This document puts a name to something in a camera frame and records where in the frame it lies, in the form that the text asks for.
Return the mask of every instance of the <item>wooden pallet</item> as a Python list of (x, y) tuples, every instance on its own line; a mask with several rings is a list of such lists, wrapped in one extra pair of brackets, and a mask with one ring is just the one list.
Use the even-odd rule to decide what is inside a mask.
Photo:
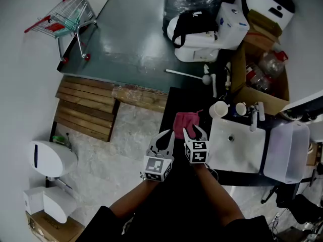
[(114, 85), (65, 76), (56, 93), (55, 121), (85, 135), (109, 142), (119, 108)]

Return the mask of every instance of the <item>black sleeve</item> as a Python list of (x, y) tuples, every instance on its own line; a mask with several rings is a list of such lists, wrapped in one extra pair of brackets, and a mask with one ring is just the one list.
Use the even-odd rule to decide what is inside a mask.
[(223, 236), (226, 241), (268, 242), (274, 240), (264, 216), (234, 220), (225, 226)]
[(106, 206), (101, 206), (76, 242), (104, 241), (120, 237), (122, 222)]

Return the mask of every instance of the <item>pink cloth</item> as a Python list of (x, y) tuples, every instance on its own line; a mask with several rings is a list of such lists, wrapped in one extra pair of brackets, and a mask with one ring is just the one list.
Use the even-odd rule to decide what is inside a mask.
[(200, 117), (198, 113), (200, 112), (178, 112), (176, 114), (173, 131), (175, 132), (176, 139), (184, 139), (183, 128), (186, 128), (187, 133), (190, 138), (194, 139), (196, 134), (193, 130), (193, 125), (198, 126)]

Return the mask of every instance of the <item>white mug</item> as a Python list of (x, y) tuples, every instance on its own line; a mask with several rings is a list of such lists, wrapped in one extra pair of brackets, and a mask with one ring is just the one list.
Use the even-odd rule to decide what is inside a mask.
[(224, 101), (220, 100), (213, 104), (208, 112), (212, 118), (223, 117), (228, 113), (229, 107), (230, 105), (227, 105)]

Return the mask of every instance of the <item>wooden slat ramp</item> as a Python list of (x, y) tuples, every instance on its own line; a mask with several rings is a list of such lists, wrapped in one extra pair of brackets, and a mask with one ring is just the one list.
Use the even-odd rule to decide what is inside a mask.
[(110, 141), (120, 102), (164, 112), (168, 94), (137, 85), (115, 85), (64, 76), (55, 121), (85, 135)]
[(85, 135), (110, 141), (119, 102), (112, 97), (114, 85), (65, 76), (56, 93), (60, 99), (55, 121)]

